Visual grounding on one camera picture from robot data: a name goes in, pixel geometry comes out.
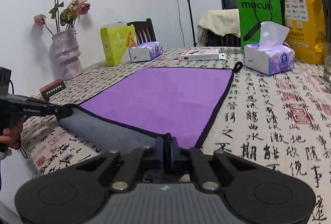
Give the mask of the person's left hand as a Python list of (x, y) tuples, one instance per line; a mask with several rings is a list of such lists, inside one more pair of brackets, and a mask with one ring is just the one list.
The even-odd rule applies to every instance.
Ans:
[(25, 117), (21, 117), (13, 126), (3, 130), (1, 135), (1, 144), (7, 145), (9, 148), (18, 150), (21, 144), (21, 132)]

